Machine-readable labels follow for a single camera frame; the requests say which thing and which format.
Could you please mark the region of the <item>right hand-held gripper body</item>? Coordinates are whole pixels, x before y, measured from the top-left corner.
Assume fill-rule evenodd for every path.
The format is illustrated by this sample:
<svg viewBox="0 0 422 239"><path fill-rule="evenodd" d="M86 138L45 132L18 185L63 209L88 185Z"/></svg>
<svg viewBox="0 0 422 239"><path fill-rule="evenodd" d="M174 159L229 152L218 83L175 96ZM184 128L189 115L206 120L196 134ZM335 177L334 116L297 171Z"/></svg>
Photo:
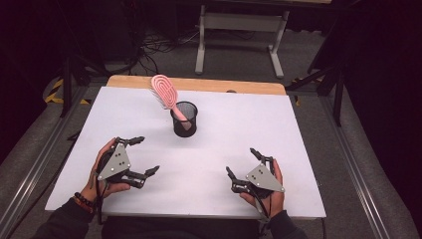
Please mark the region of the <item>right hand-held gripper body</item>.
<svg viewBox="0 0 422 239"><path fill-rule="evenodd" d="M283 184L275 177L273 163L264 165L260 162L245 176L245 181L248 181L249 191L243 193L249 193L256 199L265 199L274 191L285 191Z"/></svg>

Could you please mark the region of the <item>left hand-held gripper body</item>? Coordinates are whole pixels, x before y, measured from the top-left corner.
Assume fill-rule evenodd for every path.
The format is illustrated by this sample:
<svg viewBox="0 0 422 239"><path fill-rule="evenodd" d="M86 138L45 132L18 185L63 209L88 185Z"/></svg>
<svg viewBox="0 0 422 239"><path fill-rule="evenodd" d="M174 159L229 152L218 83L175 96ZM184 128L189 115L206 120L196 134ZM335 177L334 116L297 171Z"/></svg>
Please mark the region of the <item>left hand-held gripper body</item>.
<svg viewBox="0 0 422 239"><path fill-rule="evenodd" d="M110 147L101 154L96 169L97 183L123 183L124 173L130 168L126 152L128 139L116 138Z"/></svg>

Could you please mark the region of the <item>black mesh pen holder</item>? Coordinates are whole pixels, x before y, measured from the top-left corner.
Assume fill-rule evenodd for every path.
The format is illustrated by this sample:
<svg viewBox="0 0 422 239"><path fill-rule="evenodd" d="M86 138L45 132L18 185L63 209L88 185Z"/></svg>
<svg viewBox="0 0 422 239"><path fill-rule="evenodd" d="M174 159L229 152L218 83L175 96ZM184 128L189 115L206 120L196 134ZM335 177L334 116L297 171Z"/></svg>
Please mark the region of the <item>black mesh pen holder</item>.
<svg viewBox="0 0 422 239"><path fill-rule="evenodd" d="M173 131L180 137L190 137L197 130L196 118L198 109L190 102L178 102L176 106L183 113L185 119L179 119L174 111L170 111L173 120Z"/></svg>

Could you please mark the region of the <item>pink hairbrush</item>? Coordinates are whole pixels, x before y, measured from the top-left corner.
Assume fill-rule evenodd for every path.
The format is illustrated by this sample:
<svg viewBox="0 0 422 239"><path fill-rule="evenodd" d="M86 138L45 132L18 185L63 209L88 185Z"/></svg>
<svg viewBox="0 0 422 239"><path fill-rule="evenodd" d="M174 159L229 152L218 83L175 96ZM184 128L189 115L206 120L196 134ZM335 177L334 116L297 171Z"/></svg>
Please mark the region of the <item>pink hairbrush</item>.
<svg viewBox="0 0 422 239"><path fill-rule="evenodd" d="M150 80L151 90L156 96L162 107L166 110L172 110L176 118L181 121L185 130L192 128L192 123L176 106L178 94L172 82L164 75L155 75Z"/></svg>

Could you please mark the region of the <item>person's right hand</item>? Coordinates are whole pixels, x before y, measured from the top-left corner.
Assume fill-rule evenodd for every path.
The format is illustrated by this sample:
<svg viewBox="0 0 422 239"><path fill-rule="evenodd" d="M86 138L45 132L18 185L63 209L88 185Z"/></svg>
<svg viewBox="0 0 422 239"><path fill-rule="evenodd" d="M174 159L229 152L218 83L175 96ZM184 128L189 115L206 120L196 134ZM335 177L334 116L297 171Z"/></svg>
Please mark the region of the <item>person's right hand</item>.
<svg viewBox="0 0 422 239"><path fill-rule="evenodd" d="M283 184L283 176L279 168L278 162L275 159L273 160L273 168L275 171L275 177L277 178L280 184ZM241 193L240 197L252 206L258 206L255 201L255 198L252 195L248 193ZM269 218L275 217L277 214L284 210L284 200L285 193L280 191L274 191L270 196L262 200L262 203L268 213Z"/></svg>

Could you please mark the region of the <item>person's left hand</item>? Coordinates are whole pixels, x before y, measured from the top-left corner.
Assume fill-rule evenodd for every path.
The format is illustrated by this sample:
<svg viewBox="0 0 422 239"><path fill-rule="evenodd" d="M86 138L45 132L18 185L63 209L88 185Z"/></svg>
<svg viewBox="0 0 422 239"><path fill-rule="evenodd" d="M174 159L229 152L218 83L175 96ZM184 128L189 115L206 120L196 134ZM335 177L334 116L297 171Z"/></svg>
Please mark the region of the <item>person's left hand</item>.
<svg viewBox="0 0 422 239"><path fill-rule="evenodd" d="M98 193L100 193L103 198L107 198L113 193L130 190L130 186L126 183L106 184L103 181L97 182L98 177L96 176L96 171L98 164L103 154L112 147L114 141L115 138L112 138L105 146L100 149L96 161L91 169L88 182L81 191L82 197L90 202L94 202L97 199Z"/></svg>

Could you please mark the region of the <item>white table sheet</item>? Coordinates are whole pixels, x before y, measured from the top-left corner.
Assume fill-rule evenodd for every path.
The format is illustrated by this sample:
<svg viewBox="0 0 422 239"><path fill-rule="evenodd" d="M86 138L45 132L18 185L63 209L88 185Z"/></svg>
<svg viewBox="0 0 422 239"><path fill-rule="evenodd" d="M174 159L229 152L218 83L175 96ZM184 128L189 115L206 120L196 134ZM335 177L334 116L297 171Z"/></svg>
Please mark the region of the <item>white table sheet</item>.
<svg viewBox="0 0 422 239"><path fill-rule="evenodd" d="M242 178L274 157L282 169L285 207L295 218L325 215L316 179L286 96L182 91L199 110L187 138L150 90L103 87L45 206L54 211L87 182L99 150L113 137L142 136L127 150L132 170L157 172L145 185L105 199L106 215L255 219L258 212L231 190L229 171Z"/></svg>

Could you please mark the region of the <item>person's lap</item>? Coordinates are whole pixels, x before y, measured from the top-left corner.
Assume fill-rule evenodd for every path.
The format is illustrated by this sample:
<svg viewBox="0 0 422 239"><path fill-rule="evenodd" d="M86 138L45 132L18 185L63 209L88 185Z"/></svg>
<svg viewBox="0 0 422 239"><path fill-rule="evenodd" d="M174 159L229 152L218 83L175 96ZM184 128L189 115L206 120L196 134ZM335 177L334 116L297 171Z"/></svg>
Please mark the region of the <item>person's lap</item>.
<svg viewBox="0 0 422 239"><path fill-rule="evenodd" d="M259 239L259 222L236 219L199 219L110 216L102 239Z"/></svg>

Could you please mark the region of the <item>yellow black hazard tape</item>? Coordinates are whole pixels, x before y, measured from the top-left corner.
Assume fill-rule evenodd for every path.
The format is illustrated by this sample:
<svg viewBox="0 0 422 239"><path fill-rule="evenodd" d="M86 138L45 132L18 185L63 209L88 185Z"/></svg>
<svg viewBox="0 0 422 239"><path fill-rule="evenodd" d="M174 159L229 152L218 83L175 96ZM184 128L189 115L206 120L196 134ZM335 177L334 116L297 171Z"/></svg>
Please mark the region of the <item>yellow black hazard tape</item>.
<svg viewBox="0 0 422 239"><path fill-rule="evenodd" d="M57 97L57 93L58 93L59 89L61 88L61 86L63 86L63 85L64 85L64 79L56 80L56 82L53 84L52 88L48 92L47 96L45 97L44 101L46 103L63 104L64 99ZM80 100L81 105L90 105L91 103L92 103L92 100L90 100L90 99L81 99Z"/></svg>
<svg viewBox="0 0 422 239"><path fill-rule="evenodd" d="M303 78L295 78L292 80L292 84L298 83L300 81L302 81ZM316 84L317 86L322 82L322 78L317 78L316 80L312 80L312 83ZM294 99L295 99L295 105L296 107L300 107L301 106L301 99L299 98L299 96L294 95Z"/></svg>

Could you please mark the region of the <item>black tripod stand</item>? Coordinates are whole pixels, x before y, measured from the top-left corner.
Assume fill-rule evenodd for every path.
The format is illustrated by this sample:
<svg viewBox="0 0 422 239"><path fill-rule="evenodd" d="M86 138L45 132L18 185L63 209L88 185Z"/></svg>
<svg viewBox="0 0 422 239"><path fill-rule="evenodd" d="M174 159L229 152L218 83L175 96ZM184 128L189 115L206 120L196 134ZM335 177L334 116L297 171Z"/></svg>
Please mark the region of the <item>black tripod stand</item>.
<svg viewBox="0 0 422 239"><path fill-rule="evenodd" d="M105 67L100 66L99 64L96 64L81 55L71 54L65 58L62 73L64 85L64 102L61 112L62 118L68 114L73 105L73 83L83 87L86 87L90 83L92 74L89 72L89 69L92 69L101 77L109 78L111 76L111 72L108 71Z"/></svg>
<svg viewBox="0 0 422 239"><path fill-rule="evenodd" d="M335 89L334 103L332 107L332 117L337 126L341 126L340 112L342 103L342 94L344 80L342 77L342 67L345 63L345 53L338 53L325 68L308 75L307 77L298 81L292 82L286 87L287 92L293 92L297 89L309 84L312 81L321 79L321 82L316 87L316 94L318 96L327 97L332 89Z"/></svg>

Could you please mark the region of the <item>aluminium floor rail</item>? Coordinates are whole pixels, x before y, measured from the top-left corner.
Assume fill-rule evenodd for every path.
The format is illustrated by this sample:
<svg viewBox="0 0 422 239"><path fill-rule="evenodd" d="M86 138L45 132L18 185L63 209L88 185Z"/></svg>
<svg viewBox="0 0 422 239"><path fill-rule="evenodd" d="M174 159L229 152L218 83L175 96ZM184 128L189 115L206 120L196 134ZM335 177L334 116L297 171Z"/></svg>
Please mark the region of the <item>aluminium floor rail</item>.
<svg viewBox="0 0 422 239"><path fill-rule="evenodd" d="M13 226L17 222L19 215L24 209L24 206L38 183L41 174L48 164L57 141L61 137L68 121L72 117L73 112L83 99L87 89L87 87L76 87L75 92L68 100L70 106L68 107L67 112L63 117L59 117L57 119L56 124L53 127L53 131L45 140L45 144L43 145L37 158L33 161L32 167L27 173L24 173L24 178L19 184L17 192L0 219L0 239L7 239L9 233L12 231Z"/></svg>
<svg viewBox="0 0 422 239"><path fill-rule="evenodd" d="M345 137L345 134L342 128L338 126L334 120L333 106L331 105L329 99L325 97L320 98L319 101L322 105L324 113L327 115L330 126L340 145L346 170L351 178L352 184L375 239L390 239L390 235L387 232L385 224L379 214L372 194L370 193L369 188L367 187L367 184L358 168L357 162Z"/></svg>

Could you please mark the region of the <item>grey metal table frame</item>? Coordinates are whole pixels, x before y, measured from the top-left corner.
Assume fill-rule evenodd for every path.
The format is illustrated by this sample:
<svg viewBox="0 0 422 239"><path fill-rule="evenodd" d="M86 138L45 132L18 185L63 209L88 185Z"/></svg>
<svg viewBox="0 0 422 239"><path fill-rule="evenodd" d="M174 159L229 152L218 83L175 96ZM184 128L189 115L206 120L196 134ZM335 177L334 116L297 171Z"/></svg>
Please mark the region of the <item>grey metal table frame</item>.
<svg viewBox="0 0 422 239"><path fill-rule="evenodd" d="M268 52L276 77L282 79L285 74L278 56L278 51L289 16L289 11L284 11L280 16L213 13L208 12L206 6L202 5L199 16L199 45L195 73L201 75L204 70L206 29L272 32L275 34L275 40L272 45L268 46Z"/></svg>

